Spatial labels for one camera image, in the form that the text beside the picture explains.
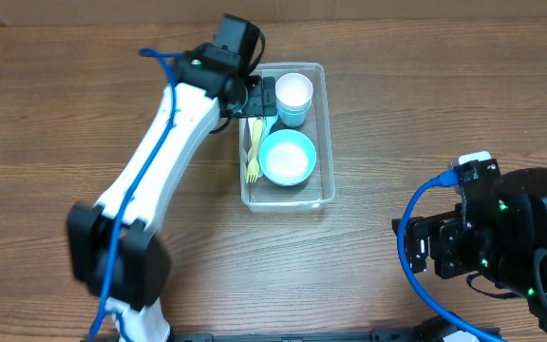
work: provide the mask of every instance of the wooden table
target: wooden table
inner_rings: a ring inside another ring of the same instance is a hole
[[[71,275],[66,214],[117,177],[158,108],[163,75],[138,48],[192,48],[216,28],[0,28],[0,341],[86,334],[97,300]],[[174,260],[167,318],[178,333],[217,334],[367,331],[429,318],[390,221],[460,154],[492,151],[503,172],[547,166],[547,19],[261,28],[266,62],[327,71],[337,196],[320,215],[252,215],[240,200],[237,125],[209,138],[161,235]],[[431,191],[416,213],[458,200]],[[544,339],[522,300],[476,294],[463,277],[419,279],[475,324]]]

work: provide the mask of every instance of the fork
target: fork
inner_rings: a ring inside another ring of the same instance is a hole
[[[256,182],[260,166],[256,156],[258,155],[258,146],[261,143],[261,135],[263,134],[263,120],[258,119],[253,123],[253,157],[248,163],[248,173],[246,174],[246,182]]]

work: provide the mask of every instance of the plastic bin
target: plastic bin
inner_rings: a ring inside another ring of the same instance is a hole
[[[256,67],[254,74],[273,76],[276,80],[287,73],[298,72],[313,83],[312,105],[305,122],[291,128],[305,134],[313,142],[317,161],[311,175],[302,183],[284,187],[263,176],[255,183],[246,182],[248,151],[251,135],[247,120],[239,121],[240,184],[242,201],[254,213],[289,213],[322,210],[334,198],[332,143],[330,140],[329,102],[324,69],[317,63],[268,63]],[[285,129],[278,120],[272,133]]]

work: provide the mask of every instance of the blue bowl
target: blue bowl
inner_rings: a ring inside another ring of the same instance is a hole
[[[315,161],[315,147],[310,138],[292,129],[282,129],[267,137],[258,152],[265,177],[281,186],[306,180]]]

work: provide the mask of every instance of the white cup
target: white cup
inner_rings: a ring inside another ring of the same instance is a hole
[[[280,120],[288,127],[297,127],[305,121],[311,107],[313,85],[300,73],[289,73],[275,83],[275,97]]]

